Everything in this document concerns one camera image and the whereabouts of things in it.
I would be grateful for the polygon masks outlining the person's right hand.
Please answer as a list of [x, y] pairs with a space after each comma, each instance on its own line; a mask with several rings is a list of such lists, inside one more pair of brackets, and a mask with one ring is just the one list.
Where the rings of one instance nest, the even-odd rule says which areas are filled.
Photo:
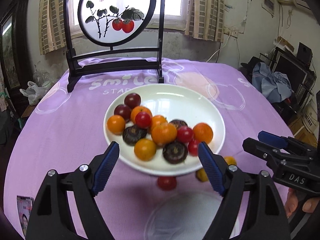
[[[318, 205], [318, 202], [319, 202], [319, 198], [311, 198], [304, 203], [302, 210], [305, 213], [313, 213]], [[287, 194], [287, 200], [284, 205], [287, 218], [289, 218], [295, 212], [297, 207], [298, 207], [298, 198], [296, 195], [296, 190], [289, 188], [289, 191]]]

